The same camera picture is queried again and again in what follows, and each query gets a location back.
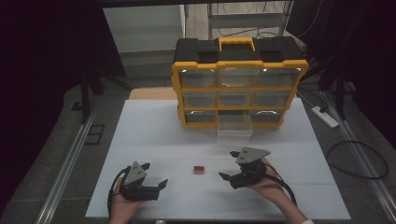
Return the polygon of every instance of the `toolbox handle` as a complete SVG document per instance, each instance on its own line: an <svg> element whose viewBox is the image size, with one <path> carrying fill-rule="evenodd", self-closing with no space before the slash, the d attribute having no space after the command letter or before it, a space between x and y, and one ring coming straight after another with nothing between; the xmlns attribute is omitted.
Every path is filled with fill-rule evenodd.
<svg viewBox="0 0 396 224"><path fill-rule="evenodd" d="M244 45L249 44L253 51L256 51L251 37L223 37L219 39L219 50L222 45Z"/></svg>

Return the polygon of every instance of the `power strip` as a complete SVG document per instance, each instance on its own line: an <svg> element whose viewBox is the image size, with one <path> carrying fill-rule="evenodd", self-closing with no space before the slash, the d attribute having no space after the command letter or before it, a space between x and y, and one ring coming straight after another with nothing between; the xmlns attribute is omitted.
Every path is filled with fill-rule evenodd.
<svg viewBox="0 0 396 224"><path fill-rule="evenodd" d="M337 121L335 121L335 119L333 119L332 117L330 117L330 115L328 115L326 112L320 112L320 107L319 106L315 106L314 108L311 109L312 112L314 112L314 114L316 114L321 120L323 120L323 122L325 122L327 124L327 126L329 126L331 129L337 127L339 125L339 123Z"/></svg>

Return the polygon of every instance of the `yellow and black toolbox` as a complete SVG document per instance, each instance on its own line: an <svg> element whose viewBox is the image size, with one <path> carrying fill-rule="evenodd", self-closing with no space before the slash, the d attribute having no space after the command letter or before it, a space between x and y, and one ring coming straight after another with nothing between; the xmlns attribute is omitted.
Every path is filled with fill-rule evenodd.
<svg viewBox="0 0 396 224"><path fill-rule="evenodd" d="M172 84L185 127L278 127L308 63L290 36L177 41Z"/></svg>

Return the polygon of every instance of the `clear plastic bin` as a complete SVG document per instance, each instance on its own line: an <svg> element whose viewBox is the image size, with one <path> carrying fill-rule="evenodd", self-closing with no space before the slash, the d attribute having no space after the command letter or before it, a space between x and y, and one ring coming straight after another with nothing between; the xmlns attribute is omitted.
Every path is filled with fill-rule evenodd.
<svg viewBox="0 0 396 224"><path fill-rule="evenodd" d="M281 110L252 110L250 116L253 122L274 123L279 121L282 112Z"/></svg>
<svg viewBox="0 0 396 224"><path fill-rule="evenodd" d="M300 68L264 68L260 70L259 86L292 87Z"/></svg>
<svg viewBox="0 0 396 224"><path fill-rule="evenodd" d="M218 112L218 144L222 147L244 147L253 133L248 111Z"/></svg>
<svg viewBox="0 0 396 224"><path fill-rule="evenodd" d="M257 68L225 68L219 70L221 87L253 87L259 74Z"/></svg>
<svg viewBox="0 0 396 224"><path fill-rule="evenodd" d="M179 70L181 87L217 87L218 76L214 69Z"/></svg>
<svg viewBox="0 0 396 224"><path fill-rule="evenodd" d="M186 122L199 123L199 122L215 122L216 112L212 110L204 111L185 111Z"/></svg>
<svg viewBox="0 0 396 224"><path fill-rule="evenodd" d="M219 104L226 106L249 106L252 91L220 91Z"/></svg>
<svg viewBox="0 0 396 224"><path fill-rule="evenodd" d="M255 91L253 102L257 106L284 106L289 96L289 91Z"/></svg>
<svg viewBox="0 0 396 224"><path fill-rule="evenodd" d="M217 94L209 92L182 92L184 106L216 106Z"/></svg>

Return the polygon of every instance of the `white tabletop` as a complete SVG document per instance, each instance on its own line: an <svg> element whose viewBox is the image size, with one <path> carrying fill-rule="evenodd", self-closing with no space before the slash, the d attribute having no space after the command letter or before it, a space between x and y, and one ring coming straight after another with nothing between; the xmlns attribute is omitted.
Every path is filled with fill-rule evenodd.
<svg viewBox="0 0 396 224"><path fill-rule="evenodd" d="M247 144L270 150L267 157L292 188L311 219L350 219L300 99L283 125L254 130ZM134 161L150 162L144 186L168 179L158 201L144 203L134 218L161 220L284 220L280 211L250 189L233 189L219 172L239 166L217 145L217 130L183 128L175 100L126 101L97 182L87 217L108 217L106 197L116 174ZM193 166L205 167L195 175Z"/></svg>

